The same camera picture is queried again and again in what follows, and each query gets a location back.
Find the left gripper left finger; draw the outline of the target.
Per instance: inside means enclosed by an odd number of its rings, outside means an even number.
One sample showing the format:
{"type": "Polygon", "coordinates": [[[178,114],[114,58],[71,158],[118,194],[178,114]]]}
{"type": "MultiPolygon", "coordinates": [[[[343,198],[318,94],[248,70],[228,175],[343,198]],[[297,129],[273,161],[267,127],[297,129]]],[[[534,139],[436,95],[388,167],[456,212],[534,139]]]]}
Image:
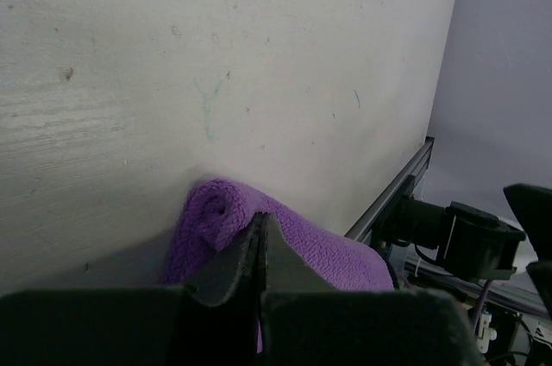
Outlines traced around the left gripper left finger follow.
{"type": "Polygon", "coordinates": [[[3,365],[253,365],[254,216],[187,281],[163,287],[28,290],[1,299],[3,365]]]}

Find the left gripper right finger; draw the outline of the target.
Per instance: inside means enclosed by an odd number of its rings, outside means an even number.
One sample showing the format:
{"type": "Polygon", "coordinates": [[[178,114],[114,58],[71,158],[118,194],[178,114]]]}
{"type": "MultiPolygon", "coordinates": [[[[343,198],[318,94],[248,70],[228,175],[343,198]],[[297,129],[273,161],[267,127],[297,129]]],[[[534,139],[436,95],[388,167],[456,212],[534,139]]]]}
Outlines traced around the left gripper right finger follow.
{"type": "Polygon", "coordinates": [[[266,365],[479,365],[465,311],[433,290],[340,291],[308,267],[279,221],[260,226],[266,365]]]}

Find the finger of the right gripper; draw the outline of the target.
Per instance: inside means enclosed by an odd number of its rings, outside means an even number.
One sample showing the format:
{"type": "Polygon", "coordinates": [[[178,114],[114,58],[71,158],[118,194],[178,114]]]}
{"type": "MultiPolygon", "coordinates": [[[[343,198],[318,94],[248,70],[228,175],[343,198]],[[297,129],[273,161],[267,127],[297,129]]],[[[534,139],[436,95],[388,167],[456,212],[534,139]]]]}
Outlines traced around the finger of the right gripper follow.
{"type": "Polygon", "coordinates": [[[526,272],[551,314],[551,190],[519,183],[503,191],[536,253],[536,260],[527,265],[526,272]]]}

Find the purple grey towel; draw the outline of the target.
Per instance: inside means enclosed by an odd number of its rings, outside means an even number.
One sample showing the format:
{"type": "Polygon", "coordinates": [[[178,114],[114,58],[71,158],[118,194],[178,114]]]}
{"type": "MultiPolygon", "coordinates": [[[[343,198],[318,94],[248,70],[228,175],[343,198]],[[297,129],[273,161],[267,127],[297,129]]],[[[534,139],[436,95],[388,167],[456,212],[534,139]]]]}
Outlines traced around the purple grey towel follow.
{"type": "Polygon", "coordinates": [[[254,214],[271,213],[303,261],[341,291],[392,291],[394,279],[378,253],[314,224],[251,186],[211,180],[193,188],[173,239],[165,283],[196,273],[245,229],[254,214]]]}

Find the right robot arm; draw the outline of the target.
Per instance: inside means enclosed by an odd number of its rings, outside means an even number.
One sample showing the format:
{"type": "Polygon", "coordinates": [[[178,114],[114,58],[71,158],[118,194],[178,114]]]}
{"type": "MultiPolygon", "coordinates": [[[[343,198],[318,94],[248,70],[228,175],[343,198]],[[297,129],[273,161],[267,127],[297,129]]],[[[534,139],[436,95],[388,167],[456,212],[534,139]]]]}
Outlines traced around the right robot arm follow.
{"type": "Polygon", "coordinates": [[[536,260],[528,273],[542,302],[551,310],[551,190],[528,184],[503,189],[519,224],[462,203],[447,207],[401,198],[384,223],[383,240],[394,245],[435,249],[427,262],[468,282],[507,281],[522,242],[532,246],[536,260]]]}

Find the aluminium mounting rail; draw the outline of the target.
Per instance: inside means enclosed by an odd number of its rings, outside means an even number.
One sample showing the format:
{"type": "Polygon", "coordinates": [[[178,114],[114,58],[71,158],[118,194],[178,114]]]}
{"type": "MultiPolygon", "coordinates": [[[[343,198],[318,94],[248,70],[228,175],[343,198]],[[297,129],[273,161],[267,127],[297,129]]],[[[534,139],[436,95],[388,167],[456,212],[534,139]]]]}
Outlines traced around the aluminium mounting rail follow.
{"type": "Polygon", "coordinates": [[[430,167],[434,144],[434,137],[425,138],[422,147],[347,231],[346,238],[366,243],[373,229],[389,218],[400,199],[416,190],[430,167]]]}

